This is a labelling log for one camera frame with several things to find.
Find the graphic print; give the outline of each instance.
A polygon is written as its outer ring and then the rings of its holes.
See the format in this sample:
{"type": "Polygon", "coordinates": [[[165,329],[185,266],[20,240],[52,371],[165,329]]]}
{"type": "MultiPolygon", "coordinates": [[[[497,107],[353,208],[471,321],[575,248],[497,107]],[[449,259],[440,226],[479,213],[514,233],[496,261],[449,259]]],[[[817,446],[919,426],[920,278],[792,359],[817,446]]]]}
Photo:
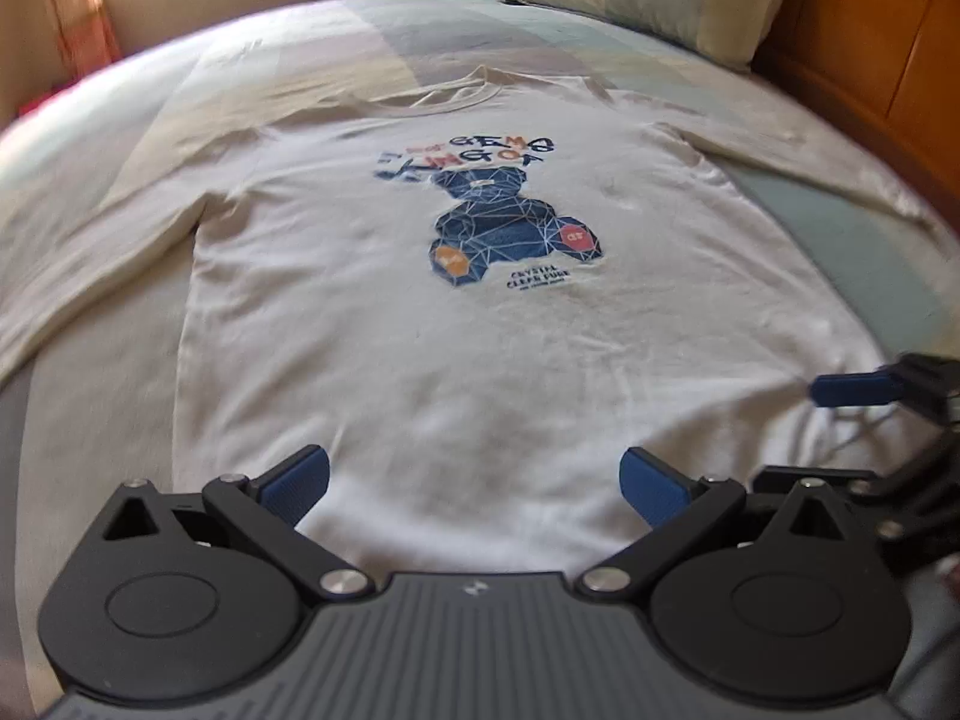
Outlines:
{"type": "Polygon", "coordinates": [[[460,201],[434,224],[439,237],[429,252],[434,271],[454,287],[480,281],[494,262],[545,257],[552,251],[580,262],[603,256],[600,242],[582,221],[561,217],[549,203],[520,194],[527,173],[517,165],[542,162],[538,153],[555,149],[549,138],[527,142],[515,136],[473,135],[452,138],[449,144],[478,148],[457,153],[446,143],[437,143],[408,148],[406,154],[386,152],[381,165],[402,163],[396,170],[383,167],[374,175],[407,182],[429,177],[460,201]],[[469,167],[478,162],[491,167],[469,167]]]}

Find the blue bear graphic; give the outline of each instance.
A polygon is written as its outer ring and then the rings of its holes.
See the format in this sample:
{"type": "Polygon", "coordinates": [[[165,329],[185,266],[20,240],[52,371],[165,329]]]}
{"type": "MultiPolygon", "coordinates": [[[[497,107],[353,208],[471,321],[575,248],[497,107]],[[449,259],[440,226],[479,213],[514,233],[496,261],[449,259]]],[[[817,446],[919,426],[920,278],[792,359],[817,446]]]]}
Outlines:
{"type": "Polygon", "coordinates": [[[480,281],[494,262],[517,262],[562,251],[581,262],[603,256],[590,229],[553,206],[524,197],[527,175],[519,167],[443,170],[433,183],[461,203],[434,225],[430,245],[434,271],[454,287],[480,281]]]}

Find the gray fabric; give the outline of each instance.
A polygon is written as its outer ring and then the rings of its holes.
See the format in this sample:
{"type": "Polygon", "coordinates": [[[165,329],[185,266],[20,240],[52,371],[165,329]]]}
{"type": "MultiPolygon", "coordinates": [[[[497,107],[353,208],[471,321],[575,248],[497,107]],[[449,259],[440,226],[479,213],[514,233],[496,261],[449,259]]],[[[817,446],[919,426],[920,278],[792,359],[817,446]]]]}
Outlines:
{"type": "Polygon", "coordinates": [[[896,704],[911,717],[960,717],[960,604],[932,567],[906,581],[913,635],[890,688],[896,704]]]}
{"type": "Polygon", "coordinates": [[[31,717],[34,709],[16,617],[16,495],[20,447],[34,364],[28,362],[0,389],[0,720],[31,717]]]}
{"type": "Polygon", "coordinates": [[[949,313],[915,271],[899,266],[894,242],[877,235],[877,214],[800,181],[730,160],[714,162],[790,232],[890,357],[936,341],[928,328],[949,322],[949,313]]]}

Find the metal screw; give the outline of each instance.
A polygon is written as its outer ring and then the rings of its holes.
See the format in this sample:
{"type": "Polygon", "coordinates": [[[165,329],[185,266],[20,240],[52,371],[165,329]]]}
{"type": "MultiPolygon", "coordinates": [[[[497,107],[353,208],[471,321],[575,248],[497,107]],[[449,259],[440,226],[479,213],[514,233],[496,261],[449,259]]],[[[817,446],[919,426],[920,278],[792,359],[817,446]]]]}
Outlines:
{"type": "Polygon", "coordinates": [[[847,485],[847,490],[854,495],[867,495],[870,493],[871,485],[866,479],[854,479],[847,485]]]}
{"type": "Polygon", "coordinates": [[[885,541],[896,541],[904,535],[904,527],[895,519],[885,519],[877,525],[877,536],[885,541]]]}
{"type": "Polygon", "coordinates": [[[334,595],[352,595],[366,589],[369,583],[366,574],[353,568],[338,568],[320,577],[320,587],[334,595]]]}
{"type": "Polygon", "coordinates": [[[593,592],[619,592],[630,584],[630,574],[620,568],[602,565],[587,571],[583,582],[593,592]]]}

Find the bed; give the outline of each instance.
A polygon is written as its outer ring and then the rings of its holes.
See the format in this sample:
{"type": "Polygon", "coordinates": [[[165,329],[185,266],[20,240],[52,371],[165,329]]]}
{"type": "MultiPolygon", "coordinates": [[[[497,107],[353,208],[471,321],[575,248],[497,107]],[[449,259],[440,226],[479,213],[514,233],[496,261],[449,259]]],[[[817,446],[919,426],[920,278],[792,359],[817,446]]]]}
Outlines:
{"type": "MultiPolygon", "coordinates": [[[[169,155],[184,147],[184,132],[198,137],[260,121],[264,106],[295,111],[344,88],[364,98],[396,94],[459,79],[478,65],[591,76],[720,122],[856,151],[763,79],[601,20],[498,0],[325,1],[133,57],[8,131],[0,141],[0,223],[17,226],[5,239],[15,245],[0,252],[7,267],[0,284],[29,277],[16,269],[30,262],[24,252],[55,247],[105,196],[162,175],[169,155]],[[38,199],[50,210],[37,210],[38,199]]],[[[856,153],[889,177],[866,151],[856,153]]],[[[819,269],[883,356],[960,354],[960,245],[935,211],[917,223],[716,160],[819,269]]],[[[59,694],[35,635],[37,610],[118,482],[146,477],[161,490],[184,490],[193,476],[219,472],[184,469],[172,448],[192,255],[193,239],[184,235],[149,269],[91,295],[0,389],[0,716],[31,717],[59,694]]],[[[895,466],[928,435],[904,418],[878,445],[875,467],[895,466]]],[[[244,470],[275,460],[247,459],[244,470]]],[[[843,452],[821,459],[845,460],[843,452]]],[[[791,461],[752,458],[733,473],[791,461]]],[[[709,461],[692,469],[709,471],[709,461]]],[[[618,527],[622,536],[637,532],[635,524],[618,527]]]]}

